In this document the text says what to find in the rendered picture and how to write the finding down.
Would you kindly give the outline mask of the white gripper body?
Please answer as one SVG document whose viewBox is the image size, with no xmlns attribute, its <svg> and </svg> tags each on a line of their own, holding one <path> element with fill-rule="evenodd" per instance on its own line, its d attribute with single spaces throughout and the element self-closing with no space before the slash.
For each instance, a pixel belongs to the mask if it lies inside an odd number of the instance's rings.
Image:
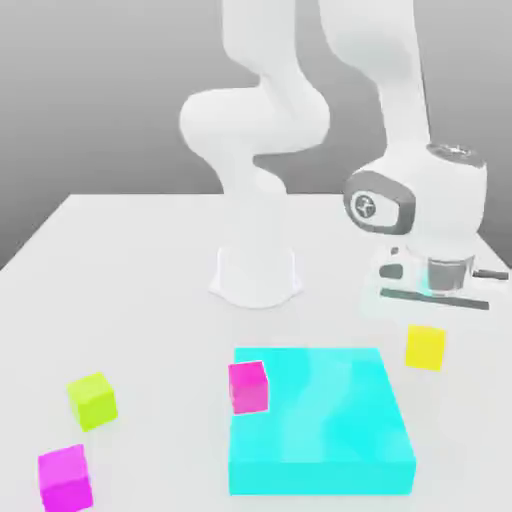
<svg viewBox="0 0 512 512">
<path fill-rule="evenodd" d="M 459 296 L 434 296 L 396 286 L 368 287 L 360 308 L 367 316 L 401 324 L 448 325 L 491 317 L 488 301 Z"/>
</svg>

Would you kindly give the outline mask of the small yellow cube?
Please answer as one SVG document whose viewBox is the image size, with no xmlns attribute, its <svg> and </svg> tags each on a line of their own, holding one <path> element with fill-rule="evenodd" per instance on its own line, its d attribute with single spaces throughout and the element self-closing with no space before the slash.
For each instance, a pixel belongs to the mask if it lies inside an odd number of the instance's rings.
<svg viewBox="0 0 512 512">
<path fill-rule="evenodd" d="M 446 332 L 443 329 L 409 325 L 405 364 L 416 369 L 440 371 L 445 341 Z"/>
</svg>

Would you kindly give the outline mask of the small pink cube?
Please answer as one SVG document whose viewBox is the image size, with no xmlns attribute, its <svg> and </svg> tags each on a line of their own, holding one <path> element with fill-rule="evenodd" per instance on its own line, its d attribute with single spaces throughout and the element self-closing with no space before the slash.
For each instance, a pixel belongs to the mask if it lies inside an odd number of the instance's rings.
<svg viewBox="0 0 512 512">
<path fill-rule="evenodd" d="M 269 407 L 269 382 L 262 361 L 228 366 L 229 395 L 235 415 L 264 412 Z"/>
</svg>

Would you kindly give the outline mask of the small lime cube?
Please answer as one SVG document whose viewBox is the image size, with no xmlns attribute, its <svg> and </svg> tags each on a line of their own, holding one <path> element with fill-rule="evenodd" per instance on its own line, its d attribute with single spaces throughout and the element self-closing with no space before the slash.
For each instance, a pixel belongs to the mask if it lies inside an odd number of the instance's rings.
<svg viewBox="0 0 512 512">
<path fill-rule="evenodd" d="M 84 432 L 118 417 L 114 390 L 101 372 L 69 383 L 67 393 L 73 415 Z"/>
</svg>

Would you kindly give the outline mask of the small magenta cube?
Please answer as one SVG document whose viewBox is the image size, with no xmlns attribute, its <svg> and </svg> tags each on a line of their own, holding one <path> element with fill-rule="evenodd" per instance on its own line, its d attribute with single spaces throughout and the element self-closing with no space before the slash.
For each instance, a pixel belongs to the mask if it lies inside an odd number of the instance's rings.
<svg viewBox="0 0 512 512">
<path fill-rule="evenodd" d="M 40 455 L 38 482 L 45 512 L 79 512 L 93 506 L 83 444 Z"/>
</svg>

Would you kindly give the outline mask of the large cyan box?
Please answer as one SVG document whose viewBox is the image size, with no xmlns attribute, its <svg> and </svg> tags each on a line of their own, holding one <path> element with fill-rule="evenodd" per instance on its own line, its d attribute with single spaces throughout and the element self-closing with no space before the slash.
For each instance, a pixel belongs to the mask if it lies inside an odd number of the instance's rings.
<svg viewBox="0 0 512 512">
<path fill-rule="evenodd" d="M 416 457 L 375 348 L 241 347 L 236 363 L 262 363 L 265 412 L 233 416 L 233 496 L 401 496 Z"/>
</svg>

